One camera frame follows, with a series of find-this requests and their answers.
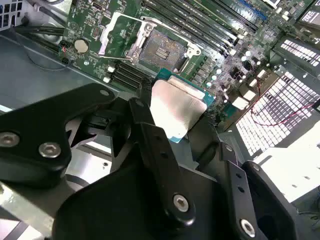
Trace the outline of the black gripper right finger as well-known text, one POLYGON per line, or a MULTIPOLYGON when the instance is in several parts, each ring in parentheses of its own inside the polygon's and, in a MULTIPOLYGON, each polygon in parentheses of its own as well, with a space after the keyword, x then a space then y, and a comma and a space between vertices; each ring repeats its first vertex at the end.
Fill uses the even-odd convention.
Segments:
POLYGON ((220 140, 210 118, 202 115, 189 131, 197 170, 222 188, 228 226, 239 240, 297 240, 290 204, 256 163, 240 164, 235 150, 220 140))

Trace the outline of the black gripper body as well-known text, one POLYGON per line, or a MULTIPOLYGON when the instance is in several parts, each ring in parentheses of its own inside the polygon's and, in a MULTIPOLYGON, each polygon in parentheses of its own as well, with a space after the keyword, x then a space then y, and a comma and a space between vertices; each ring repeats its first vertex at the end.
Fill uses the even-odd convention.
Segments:
POLYGON ((120 168, 69 197, 55 240, 230 240, 219 185, 180 169, 149 111, 132 114, 133 147, 120 168))

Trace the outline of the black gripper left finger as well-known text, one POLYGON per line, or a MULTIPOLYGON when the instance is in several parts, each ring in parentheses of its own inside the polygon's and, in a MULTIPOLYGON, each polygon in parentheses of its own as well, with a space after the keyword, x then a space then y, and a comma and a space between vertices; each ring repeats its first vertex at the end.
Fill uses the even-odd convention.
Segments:
POLYGON ((119 167, 73 197, 63 215, 78 211, 90 223, 106 220, 111 213, 99 210, 98 202, 115 197, 117 217, 142 210, 173 227, 196 219, 166 134, 140 98, 124 100, 90 83, 3 114, 0 133, 0 178, 39 188, 59 183, 73 147, 98 135, 111 138, 119 167))

